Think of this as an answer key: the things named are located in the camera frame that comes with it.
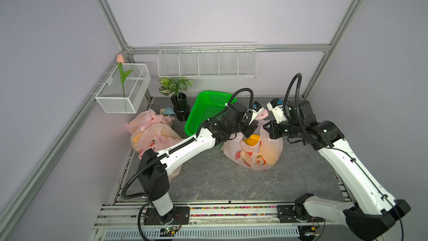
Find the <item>orange banana bunch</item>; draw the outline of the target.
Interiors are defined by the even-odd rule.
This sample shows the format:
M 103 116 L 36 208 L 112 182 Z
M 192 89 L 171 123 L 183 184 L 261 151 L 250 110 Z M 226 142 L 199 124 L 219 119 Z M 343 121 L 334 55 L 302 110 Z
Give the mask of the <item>orange banana bunch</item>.
M 244 143 L 248 146 L 257 146 L 260 145 L 260 136 L 259 135 L 251 135 L 249 138 L 244 140 Z

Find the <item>plain pink plastic bag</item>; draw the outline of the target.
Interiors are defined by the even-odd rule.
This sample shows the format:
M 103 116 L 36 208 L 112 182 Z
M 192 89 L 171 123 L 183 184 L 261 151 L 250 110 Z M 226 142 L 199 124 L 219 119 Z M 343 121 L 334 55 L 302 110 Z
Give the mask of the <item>plain pink plastic bag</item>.
M 258 128 L 253 135 L 260 136 L 260 145 L 248 146 L 244 143 L 246 137 L 238 133 L 232 140 L 223 144 L 222 151 L 234 163 L 260 171 L 270 169 L 277 163 L 283 151 L 283 140 L 269 138 L 269 134 L 263 128 L 267 123 L 265 118 L 257 121 Z

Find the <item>pink peach printed bag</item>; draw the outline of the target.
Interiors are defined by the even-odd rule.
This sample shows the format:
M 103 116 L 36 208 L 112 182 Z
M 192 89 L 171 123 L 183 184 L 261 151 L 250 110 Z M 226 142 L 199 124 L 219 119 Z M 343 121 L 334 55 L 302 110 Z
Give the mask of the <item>pink peach printed bag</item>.
M 165 137 L 165 136 L 153 136 L 151 143 L 148 143 L 147 141 L 143 142 L 145 145 L 147 144 L 148 146 L 138 150 L 139 158 L 142 158 L 143 153 L 148 149 L 152 149 L 154 152 L 158 152 L 160 150 L 164 150 L 173 145 L 176 145 L 181 141 L 182 139 L 179 137 L 173 138 L 173 137 Z

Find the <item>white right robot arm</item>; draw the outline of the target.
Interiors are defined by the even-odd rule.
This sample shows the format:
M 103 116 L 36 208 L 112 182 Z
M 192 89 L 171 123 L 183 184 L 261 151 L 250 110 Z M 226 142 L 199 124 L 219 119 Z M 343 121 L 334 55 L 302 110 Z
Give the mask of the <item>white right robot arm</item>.
M 292 103 L 276 98 L 267 108 L 275 118 L 263 127 L 270 138 L 296 138 L 310 144 L 351 194 L 351 201 L 339 202 L 306 193 L 295 200 L 293 208 L 280 206 L 280 219 L 323 218 L 347 226 L 363 241 L 373 241 L 411 211 L 407 201 L 396 199 L 371 175 L 334 123 L 317 122 L 307 100 Z

